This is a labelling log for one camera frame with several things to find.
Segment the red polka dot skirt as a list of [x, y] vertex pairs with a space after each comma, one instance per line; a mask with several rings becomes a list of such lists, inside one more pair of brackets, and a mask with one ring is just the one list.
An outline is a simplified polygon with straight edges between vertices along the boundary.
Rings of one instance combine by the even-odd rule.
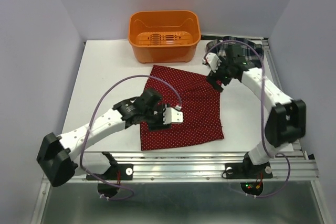
[[215, 90], [204, 75], [155, 65], [145, 88], [154, 88], [163, 102], [177, 105], [177, 95], [182, 99], [183, 123], [170, 129], [150, 131], [145, 123], [140, 125], [141, 150], [162, 150], [194, 146], [224, 139], [220, 119], [220, 92]]

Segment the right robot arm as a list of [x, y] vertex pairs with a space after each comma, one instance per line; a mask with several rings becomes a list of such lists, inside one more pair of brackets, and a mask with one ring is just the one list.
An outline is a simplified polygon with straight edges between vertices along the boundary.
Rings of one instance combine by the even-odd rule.
[[222, 92], [233, 79], [246, 86], [260, 100], [261, 110], [268, 111], [261, 118], [261, 141], [244, 156], [241, 163], [225, 165], [227, 179], [254, 178], [259, 174], [271, 175], [269, 161], [280, 151], [302, 138], [306, 133], [306, 104], [283, 93], [265, 75], [260, 54], [256, 60], [243, 56], [244, 42], [229, 40], [222, 53], [216, 52], [222, 43], [207, 49], [203, 64], [210, 67], [206, 81]]

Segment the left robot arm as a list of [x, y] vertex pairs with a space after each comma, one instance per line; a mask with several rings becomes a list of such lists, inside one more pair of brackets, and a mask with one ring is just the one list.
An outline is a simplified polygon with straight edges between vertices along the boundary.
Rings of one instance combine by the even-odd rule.
[[44, 136], [36, 161], [52, 186], [69, 181], [79, 167], [81, 153], [109, 135], [145, 122], [151, 130], [163, 130], [179, 122], [179, 112], [161, 102], [154, 89], [145, 90], [139, 97], [115, 104], [93, 122], [61, 135]]

